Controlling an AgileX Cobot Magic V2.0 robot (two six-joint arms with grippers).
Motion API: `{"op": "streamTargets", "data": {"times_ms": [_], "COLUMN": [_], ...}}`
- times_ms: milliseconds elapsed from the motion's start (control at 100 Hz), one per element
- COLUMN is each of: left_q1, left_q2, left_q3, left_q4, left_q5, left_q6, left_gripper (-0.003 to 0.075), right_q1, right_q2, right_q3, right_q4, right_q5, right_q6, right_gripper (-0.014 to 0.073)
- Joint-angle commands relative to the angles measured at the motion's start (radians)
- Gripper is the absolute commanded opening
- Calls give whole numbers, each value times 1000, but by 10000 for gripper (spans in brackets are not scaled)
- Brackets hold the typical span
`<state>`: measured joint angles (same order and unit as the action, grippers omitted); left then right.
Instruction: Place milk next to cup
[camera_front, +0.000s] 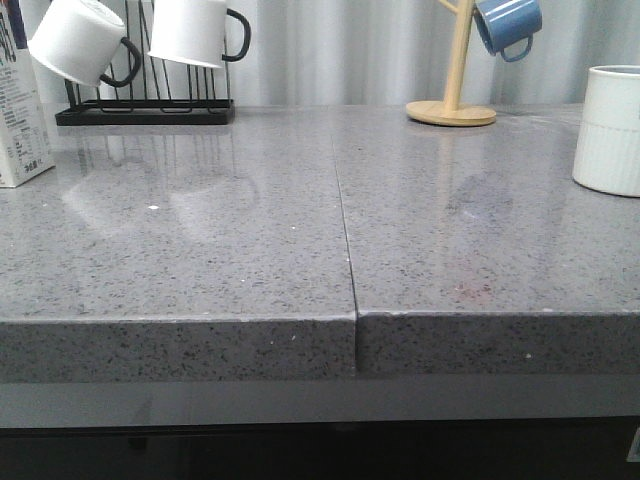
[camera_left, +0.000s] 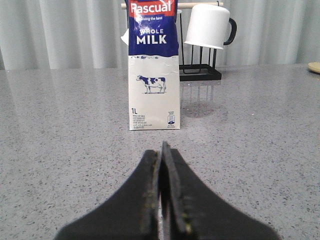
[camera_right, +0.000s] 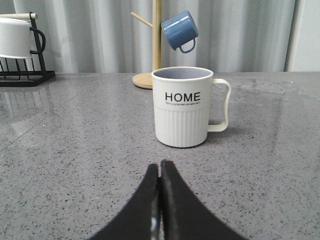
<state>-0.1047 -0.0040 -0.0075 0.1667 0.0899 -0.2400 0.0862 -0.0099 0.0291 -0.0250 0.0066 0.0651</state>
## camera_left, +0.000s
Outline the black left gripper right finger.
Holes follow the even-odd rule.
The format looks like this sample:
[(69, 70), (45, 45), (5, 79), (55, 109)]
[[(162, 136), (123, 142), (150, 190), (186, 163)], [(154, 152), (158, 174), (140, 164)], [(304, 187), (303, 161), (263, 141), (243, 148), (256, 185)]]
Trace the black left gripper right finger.
[(171, 240), (278, 240), (278, 234), (211, 191), (167, 142), (161, 153), (161, 203)]

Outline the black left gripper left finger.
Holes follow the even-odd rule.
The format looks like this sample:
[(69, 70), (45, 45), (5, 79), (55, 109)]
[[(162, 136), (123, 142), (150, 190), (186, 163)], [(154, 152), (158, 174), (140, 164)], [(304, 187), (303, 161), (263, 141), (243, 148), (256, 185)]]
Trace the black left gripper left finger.
[(160, 158), (146, 150), (126, 182), (102, 205), (59, 231), (57, 240), (156, 240)]

